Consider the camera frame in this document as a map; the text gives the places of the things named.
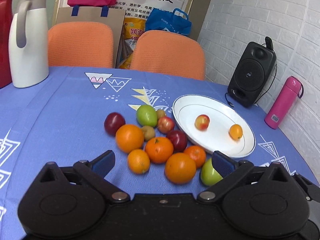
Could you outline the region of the red yellow small apple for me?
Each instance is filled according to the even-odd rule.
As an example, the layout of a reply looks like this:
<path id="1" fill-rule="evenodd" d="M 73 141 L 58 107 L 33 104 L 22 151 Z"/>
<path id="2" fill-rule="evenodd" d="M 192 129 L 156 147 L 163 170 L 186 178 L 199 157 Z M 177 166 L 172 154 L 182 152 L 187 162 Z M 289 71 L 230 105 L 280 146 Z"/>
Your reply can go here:
<path id="1" fill-rule="evenodd" d="M 207 116 L 205 114 L 201 114 L 195 120 L 195 127 L 199 131 L 205 131 L 208 128 L 209 123 L 210 123 L 209 116 Z"/>

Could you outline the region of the brown paper bag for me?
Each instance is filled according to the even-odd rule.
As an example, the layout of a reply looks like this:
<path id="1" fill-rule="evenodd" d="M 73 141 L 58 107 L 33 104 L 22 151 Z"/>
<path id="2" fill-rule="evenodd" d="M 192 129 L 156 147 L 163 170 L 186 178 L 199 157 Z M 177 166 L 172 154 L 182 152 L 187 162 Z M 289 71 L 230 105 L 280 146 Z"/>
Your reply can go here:
<path id="1" fill-rule="evenodd" d="M 118 46 L 123 27 L 125 11 L 104 7 L 68 7 L 57 12 L 56 24 L 65 22 L 98 22 L 109 26 L 113 32 L 113 68 L 116 67 Z"/>

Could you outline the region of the brown kiwi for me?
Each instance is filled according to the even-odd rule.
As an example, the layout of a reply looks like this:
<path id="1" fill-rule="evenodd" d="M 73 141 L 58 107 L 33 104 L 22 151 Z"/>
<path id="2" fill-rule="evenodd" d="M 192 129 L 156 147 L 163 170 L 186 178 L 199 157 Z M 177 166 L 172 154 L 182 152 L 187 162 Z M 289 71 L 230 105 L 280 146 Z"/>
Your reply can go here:
<path id="1" fill-rule="evenodd" d="M 141 128 L 141 130 L 142 130 L 143 135 L 144 135 L 144 141 L 146 141 L 146 142 L 156 136 L 155 130 L 151 126 L 143 126 Z"/>

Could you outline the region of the mandarin with green stem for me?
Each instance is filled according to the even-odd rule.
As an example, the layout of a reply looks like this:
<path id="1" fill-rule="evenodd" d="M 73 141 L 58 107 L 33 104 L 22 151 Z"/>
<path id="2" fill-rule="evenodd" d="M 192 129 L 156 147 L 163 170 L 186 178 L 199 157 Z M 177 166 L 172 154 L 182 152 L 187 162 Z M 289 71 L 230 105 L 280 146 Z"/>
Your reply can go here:
<path id="1" fill-rule="evenodd" d="M 166 137 L 154 137 L 150 139 L 144 148 L 152 163 L 165 163 L 174 152 L 174 146 Z"/>

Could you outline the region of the red thermos jug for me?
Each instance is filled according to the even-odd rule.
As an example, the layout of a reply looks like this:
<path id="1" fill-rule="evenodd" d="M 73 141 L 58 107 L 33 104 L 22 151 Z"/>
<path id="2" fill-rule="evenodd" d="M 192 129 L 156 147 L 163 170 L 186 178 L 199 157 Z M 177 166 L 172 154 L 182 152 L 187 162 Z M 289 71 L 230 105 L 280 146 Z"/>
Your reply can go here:
<path id="1" fill-rule="evenodd" d="M 12 22 L 12 0 L 0 0 L 0 87 L 12 82 L 9 63 L 9 32 Z"/>

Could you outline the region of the small mandarin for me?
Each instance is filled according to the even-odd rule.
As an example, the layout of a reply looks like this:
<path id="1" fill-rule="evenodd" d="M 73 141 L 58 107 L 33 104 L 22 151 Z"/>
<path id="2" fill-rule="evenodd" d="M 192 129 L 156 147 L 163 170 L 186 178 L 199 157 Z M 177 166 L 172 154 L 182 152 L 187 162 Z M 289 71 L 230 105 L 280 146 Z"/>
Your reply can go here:
<path id="1" fill-rule="evenodd" d="M 189 146 L 183 151 L 183 153 L 189 155 L 189 157 L 195 161 L 196 168 L 201 168 L 206 161 L 206 152 L 200 146 Z"/>

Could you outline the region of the white thermos jug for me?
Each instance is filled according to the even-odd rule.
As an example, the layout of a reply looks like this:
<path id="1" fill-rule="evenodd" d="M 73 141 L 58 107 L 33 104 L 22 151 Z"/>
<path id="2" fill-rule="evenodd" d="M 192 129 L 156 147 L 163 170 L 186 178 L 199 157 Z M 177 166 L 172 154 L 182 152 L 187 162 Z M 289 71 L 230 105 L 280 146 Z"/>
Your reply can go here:
<path id="1" fill-rule="evenodd" d="M 34 86 L 48 77 L 46 0 L 18 0 L 9 33 L 9 63 L 16 88 Z"/>

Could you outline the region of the green apple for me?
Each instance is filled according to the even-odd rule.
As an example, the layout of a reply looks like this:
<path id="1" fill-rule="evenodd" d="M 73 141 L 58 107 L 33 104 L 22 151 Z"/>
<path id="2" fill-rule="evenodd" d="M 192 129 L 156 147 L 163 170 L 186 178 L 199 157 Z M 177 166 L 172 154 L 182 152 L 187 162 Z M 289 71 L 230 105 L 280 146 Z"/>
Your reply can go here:
<path id="1" fill-rule="evenodd" d="M 212 159 L 208 159 L 201 168 L 200 180 L 206 186 L 213 186 L 222 180 L 222 176 L 213 168 Z"/>
<path id="2" fill-rule="evenodd" d="M 141 126 L 155 127 L 157 125 L 157 113 L 150 105 L 141 105 L 136 112 L 136 118 Z"/>

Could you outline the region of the pink thermos bottle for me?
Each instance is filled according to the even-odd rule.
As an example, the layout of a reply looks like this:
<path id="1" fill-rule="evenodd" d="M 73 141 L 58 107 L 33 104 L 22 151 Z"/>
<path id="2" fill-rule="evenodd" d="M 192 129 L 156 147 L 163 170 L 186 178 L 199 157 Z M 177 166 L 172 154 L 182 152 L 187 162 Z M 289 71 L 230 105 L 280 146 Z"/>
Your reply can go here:
<path id="1" fill-rule="evenodd" d="M 294 76 L 285 81 L 278 97 L 264 118 L 265 123 L 272 129 L 277 129 L 297 98 L 304 94 L 303 84 Z"/>

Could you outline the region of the orange chair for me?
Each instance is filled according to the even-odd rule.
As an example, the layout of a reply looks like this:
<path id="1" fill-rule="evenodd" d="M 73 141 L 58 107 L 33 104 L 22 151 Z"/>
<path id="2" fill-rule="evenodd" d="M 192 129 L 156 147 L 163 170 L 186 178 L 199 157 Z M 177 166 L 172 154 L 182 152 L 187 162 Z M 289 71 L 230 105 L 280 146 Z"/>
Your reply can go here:
<path id="1" fill-rule="evenodd" d="M 130 69 L 204 80 L 205 57 L 200 44 L 191 38 L 150 30 L 138 39 Z"/>
<path id="2" fill-rule="evenodd" d="M 113 68 L 113 32 L 98 22 L 65 22 L 48 30 L 48 64 Z"/>

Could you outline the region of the large front orange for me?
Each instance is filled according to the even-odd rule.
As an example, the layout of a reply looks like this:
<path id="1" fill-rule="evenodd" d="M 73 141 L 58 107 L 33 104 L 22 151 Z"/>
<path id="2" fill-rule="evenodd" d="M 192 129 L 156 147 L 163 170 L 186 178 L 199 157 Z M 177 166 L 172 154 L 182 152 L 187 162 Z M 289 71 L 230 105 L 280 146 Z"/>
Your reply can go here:
<path id="1" fill-rule="evenodd" d="M 196 174 L 196 164 L 189 155 L 175 153 L 165 163 L 164 174 L 174 184 L 189 183 Z"/>

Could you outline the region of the large orange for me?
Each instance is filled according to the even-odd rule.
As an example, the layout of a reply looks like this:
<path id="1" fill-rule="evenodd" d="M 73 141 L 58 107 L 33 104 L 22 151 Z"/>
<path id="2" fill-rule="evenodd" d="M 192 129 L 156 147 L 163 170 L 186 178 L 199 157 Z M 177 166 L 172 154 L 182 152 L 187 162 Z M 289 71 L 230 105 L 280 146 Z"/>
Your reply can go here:
<path id="1" fill-rule="evenodd" d="M 142 130 L 132 124 L 121 126 L 116 132 L 115 139 L 118 148 L 127 154 L 133 150 L 142 148 L 144 144 L 144 134 Z"/>
<path id="2" fill-rule="evenodd" d="M 175 153 L 165 163 L 164 174 L 174 184 L 189 183 L 196 174 L 196 164 L 189 155 Z"/>

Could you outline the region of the small kiwi behind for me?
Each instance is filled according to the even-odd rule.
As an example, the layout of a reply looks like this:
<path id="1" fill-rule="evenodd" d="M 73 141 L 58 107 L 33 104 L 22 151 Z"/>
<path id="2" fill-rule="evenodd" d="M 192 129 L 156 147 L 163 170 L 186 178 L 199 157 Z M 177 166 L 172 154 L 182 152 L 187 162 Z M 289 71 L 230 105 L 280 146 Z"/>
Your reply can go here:
<path id="1" fill-rule="evenodd" d="M 156 114 L 157 114 L 157 119 L 158 119 L 158 120 L 159 120 L 160 118 L 162 118 L 162 117 L 167 116 L 167 115 L 166 115 L 166 112 L 165 112 L 164 110 L 162 110 L 162 109 L 158 109 L 158 110 L 156 111 Z"/>

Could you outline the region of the yellow snack bag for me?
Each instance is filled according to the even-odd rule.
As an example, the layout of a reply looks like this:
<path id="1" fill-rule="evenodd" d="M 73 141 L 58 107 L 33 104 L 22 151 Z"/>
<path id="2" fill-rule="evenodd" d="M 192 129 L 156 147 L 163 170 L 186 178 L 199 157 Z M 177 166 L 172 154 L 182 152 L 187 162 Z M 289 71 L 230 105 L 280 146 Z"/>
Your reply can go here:
<path id="1" fill-rule="evenodd" d="M 133 51 L 140 36 L 145 31 L 145 19 L 126 17 L 124 19 L 121 33 L 121 55 L 118 68 L 129 69 L 132 61 Z"/>

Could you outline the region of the small yellow orange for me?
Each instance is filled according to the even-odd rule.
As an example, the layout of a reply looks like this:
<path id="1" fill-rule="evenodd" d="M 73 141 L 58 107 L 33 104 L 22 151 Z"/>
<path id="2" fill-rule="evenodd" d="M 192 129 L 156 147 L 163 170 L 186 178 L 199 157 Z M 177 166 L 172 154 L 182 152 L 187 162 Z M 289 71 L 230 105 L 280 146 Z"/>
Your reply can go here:
<path id="1" fill-rule="evenodd" d="M 242 127 L 239 124 L 234 124 L 230 127 L 228 134 L 233 140 L 238 141 L 243 136 Z"/>

